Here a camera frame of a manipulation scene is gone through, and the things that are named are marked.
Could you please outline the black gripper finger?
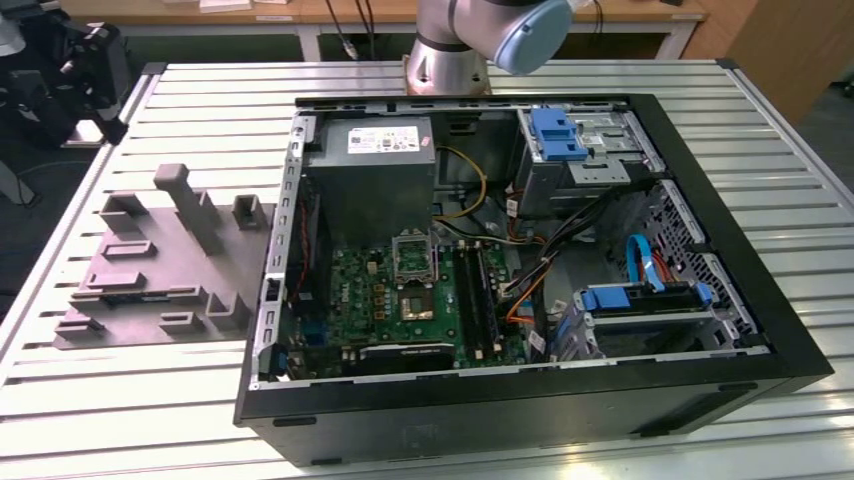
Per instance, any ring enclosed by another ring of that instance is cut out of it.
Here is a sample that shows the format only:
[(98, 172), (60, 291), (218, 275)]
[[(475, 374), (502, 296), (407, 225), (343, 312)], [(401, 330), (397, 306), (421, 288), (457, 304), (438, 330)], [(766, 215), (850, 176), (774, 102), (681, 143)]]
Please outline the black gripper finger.
[(67, 22), (70, 57), (65, 76), (75, 91), (77, 109), (91, 120), (105, 139), (118, 145), (129, 126), (121, 119), (130, 88), (130, 66), (121, 30), (109, 23)]
[(10, 74), (14, 116), (26, 138), (39, 147), (58, 149), (69, 139), (69, 114), (52, 96), (38, 70)]

